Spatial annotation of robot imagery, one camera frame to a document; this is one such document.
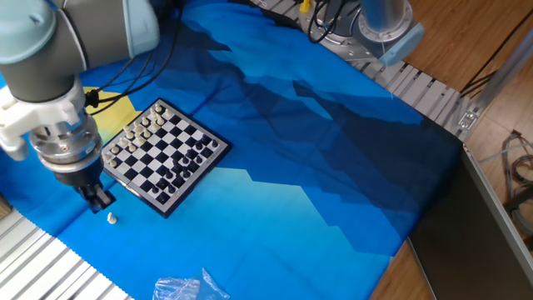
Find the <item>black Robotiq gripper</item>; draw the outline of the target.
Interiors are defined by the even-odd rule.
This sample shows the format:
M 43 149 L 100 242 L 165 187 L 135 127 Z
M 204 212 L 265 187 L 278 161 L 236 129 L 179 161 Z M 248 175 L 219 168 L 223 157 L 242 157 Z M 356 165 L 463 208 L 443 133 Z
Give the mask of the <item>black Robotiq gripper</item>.
M 102 171 L 103 161 L 99 158 L 78 171 L 54 172 L 53 174 L 60 183 L 75 187 L 76 192 L 87 202 L 91 211 L 98 213 L 116 201 L 116 198 L 109 191 L 105 191 L 101 185 L 97 185 L 101 182 Z

